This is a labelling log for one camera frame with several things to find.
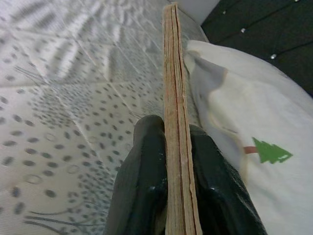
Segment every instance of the white pillow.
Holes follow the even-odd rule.
[[[185,64],[201,124],[239,171],[268,234],[312,234],[311,97],[235,49],[189,41]]]

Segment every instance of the patterned mattress cover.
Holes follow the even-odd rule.
[[[0,0],[1,235],[103,234],[134,124],[163,116],[166,4]]]

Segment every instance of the black fabric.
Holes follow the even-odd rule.
[[[211,43],[268,61],[313,96],[313,0],[221,0],[202,28]]]

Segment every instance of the wooden board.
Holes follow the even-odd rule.
[[[164,125],[168,203],[165,234],[201,235],[177,4],[164,8]]]

